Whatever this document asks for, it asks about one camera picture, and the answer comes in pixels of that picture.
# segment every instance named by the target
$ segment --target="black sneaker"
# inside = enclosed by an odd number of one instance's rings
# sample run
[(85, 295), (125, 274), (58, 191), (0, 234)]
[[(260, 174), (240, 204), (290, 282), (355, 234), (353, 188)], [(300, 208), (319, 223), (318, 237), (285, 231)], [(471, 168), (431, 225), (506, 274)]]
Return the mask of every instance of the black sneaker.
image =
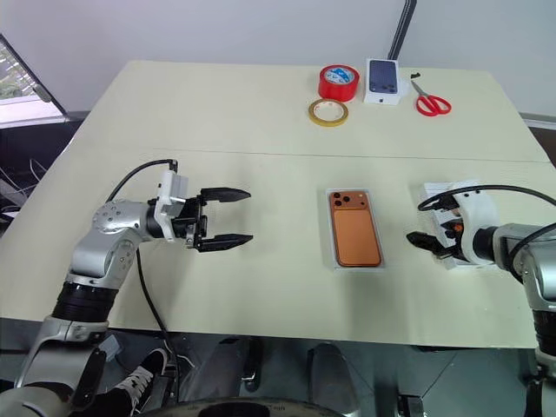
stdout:
[(133, 412), (141, 411), (150, 398), (155, 375), (161, 374), (168, 363), (166, 350), (159, 348), (151, 351), (135, 371), (115, 388), (125, 390), (131, 399)]

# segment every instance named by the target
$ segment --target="robotic arm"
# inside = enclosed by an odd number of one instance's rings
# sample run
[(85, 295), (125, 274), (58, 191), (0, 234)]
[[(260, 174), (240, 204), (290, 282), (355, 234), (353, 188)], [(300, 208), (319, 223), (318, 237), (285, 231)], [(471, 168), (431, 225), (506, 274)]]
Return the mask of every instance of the robotic arm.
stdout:
[[(526, 416), (556, 415), (556, 223), (544, 228), (523, 224), (499, 226), (490, 197), (483, 189), (510, 189), (511, 186), (476, 186), (453, 189), (419, 205), (419, 210), (453, 210), (458, 220), (443, 224), (455, 244), (444, 248), (435, 236), (421, 232), (407, 235), (416, 247), (431, 251), (436, 257), (454, 256), (474, 265), (495, 263), (510, 272), (524, 286), (533, 311), (539, 346), (535, 357), (540, 375), (529, 384)], [(556, 201), (533, 191), (553, 205)]]
[(63, 416), (94, 399), (105, 353), (97, 345), (108, 329), (116, 294), (142, 242), (185, 241), (199, 252), (226, 250), (252, 235), (205, 239), (209, 201), (250, 197), (239, 189), (202, 189), (185, 198), (187, 178), (164, 172), (158, 196), (149, 202), (107, 201), (93, 215), (91, 230), (76, 246), (56, 306), (44, 319), (16, 387), (0, 395), (0, 415)]

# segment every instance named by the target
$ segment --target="white wall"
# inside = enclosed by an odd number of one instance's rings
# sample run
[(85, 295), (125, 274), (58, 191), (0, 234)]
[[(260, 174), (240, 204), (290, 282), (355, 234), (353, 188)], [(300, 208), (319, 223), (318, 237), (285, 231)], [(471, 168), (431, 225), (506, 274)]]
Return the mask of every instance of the white wall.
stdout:
[(488, 70), (519, 111), (556, 116), (555, 0), (417, 0), (403, 65)]
[[(385, 56), (404, 0), (2, 0), (0, 30), (68, 111), (130, 59), (357, 63)], [(145, 89), (156, 88), (156, 74)]]
[[(0, 0), (0, 31), (68, 111), (129, 59), (351, 63), (385, 57), (404, 0)], [(489, 70), (556, 116), (556, 1), (418, 0), (405, 66)], [(156, 88), (156, 74), (145, 89)]]

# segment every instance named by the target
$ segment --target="yellow tape roll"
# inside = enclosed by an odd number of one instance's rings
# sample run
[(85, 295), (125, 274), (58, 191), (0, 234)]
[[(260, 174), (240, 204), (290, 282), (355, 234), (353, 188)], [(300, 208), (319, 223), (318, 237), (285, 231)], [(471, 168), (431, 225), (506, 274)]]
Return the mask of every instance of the yellow tape roll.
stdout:
[(348, 118), (348, 108), (332, 98), (322, 98), (309, 106), (309, 118), (320, 126), (340, 126)]

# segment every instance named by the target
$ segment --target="scissor blade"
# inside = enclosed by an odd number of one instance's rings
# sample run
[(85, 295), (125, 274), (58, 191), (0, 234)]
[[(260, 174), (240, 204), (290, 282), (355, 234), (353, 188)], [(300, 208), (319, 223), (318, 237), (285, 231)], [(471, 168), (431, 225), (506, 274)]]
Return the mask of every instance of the scissor blade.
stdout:
[(420, 89), (420, 87), (417, 85), (417, 83), (415, 81), (412, 80), (411, 84), (414, 85), (414, 88), (417, 90), (417, 92), (419, 93), (420, 96), (428, 96), (428, 94), (425, 91)]

